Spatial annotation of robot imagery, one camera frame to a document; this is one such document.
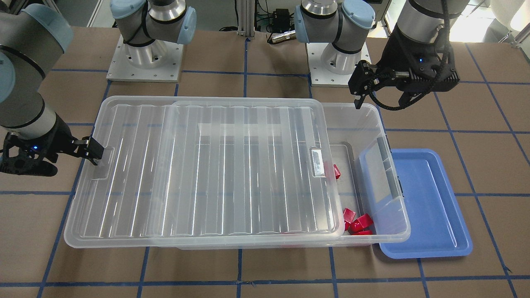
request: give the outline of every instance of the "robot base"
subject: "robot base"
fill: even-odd
[[[320,57],[328,43],[313,42],[307,44],[307,61],[311,72],[311,85],[317,87],[348,87],[351,74],[338,75],[327,70]],[[361,50],[361,59],[370,62],[370,55],[366,43]]]
[[[183,45],[164,41],[167,47],[165,63],[156,68],[138,68],[127,61],[123,37],[120,36],[107,73],[107,80],[117,82],[176,83],[180,75]]]

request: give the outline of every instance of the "plastic storage box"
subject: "plastic storage box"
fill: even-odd
[[[324,111],[345,118],[326,129]],[[410,234],[369,105],[110,97],[94,137],[105,153],[83,166],[65,228],[73,247],[316,247]],[[349,167],[340,196],[334,163]],[[343,207],[370,213],[376,235],[343,235]]]

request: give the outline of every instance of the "blue plastic tray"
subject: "blue plastic tray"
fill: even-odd
[[[467,256],[469,231],[438,154],[429,149],[393,149],[409,215],[410,238],[381,243],[393,259]]]

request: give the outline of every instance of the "metal post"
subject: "metal post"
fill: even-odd
[[[254,37],[254,6],[255,0],[237,0],[237,34]]]
[[[528,36],[530,36],[530,23],[526,25],[526,27],[524,27],[524,29],[522,29],[517,36],[515,36],[515,40],[512,43],[511,47],[520,48],[521,43],[523,43],[523,41],[525,41]]]

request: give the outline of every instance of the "red object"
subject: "red object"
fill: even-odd
[[[348,208],[344,208],[342,216],[344,217],[344,230],[347,231],[350,228],[351,223],[354,221],[355,215],[354,211],[351,211]]]
[[[352,235],[373,235],[373,233],[370,230],[366,230],[366,231],[360,231],[360,232],[353,233]]]
[[[354,222],[351,223],[349,232],[350,234],[360,232],[366,229],[367,227],[369,227],[370,225],[372,225],[373,223],[374,221],[372,220],[372,218],[370,218],[368,214],[363,214],[362,216],[360,216],[358,219],[356,219]]]
[[[340,177],[340,171],[339,171],[339,168],[337,168],[337,165],[336,165],[336,164],[333,165],[333,170],[334,170],[334,172],[335,172],[335,179],[339,179],[339,177]]]

